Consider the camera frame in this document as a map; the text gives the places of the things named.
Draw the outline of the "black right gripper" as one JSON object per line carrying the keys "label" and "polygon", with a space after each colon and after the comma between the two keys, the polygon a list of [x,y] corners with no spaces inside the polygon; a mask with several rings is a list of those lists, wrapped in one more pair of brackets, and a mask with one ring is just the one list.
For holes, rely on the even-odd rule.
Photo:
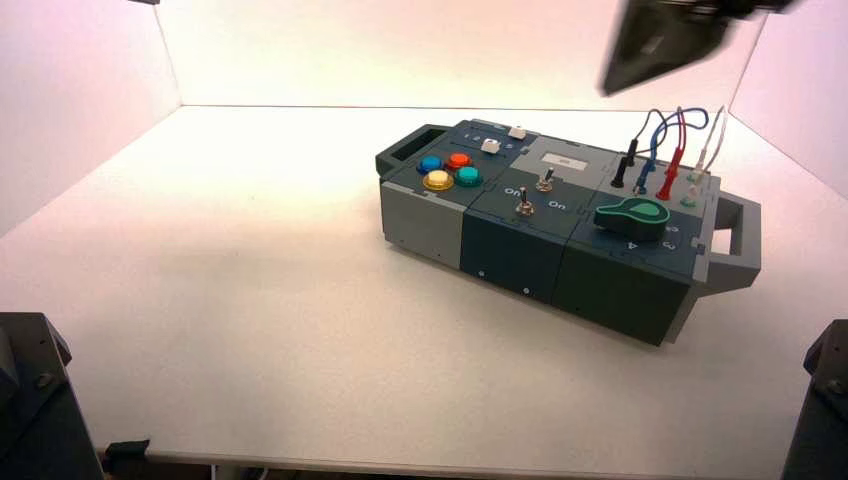
{"label": "black right gripper", "polygon": [[600,89],[611,96],[714,53],[747,1],[629,1]]}

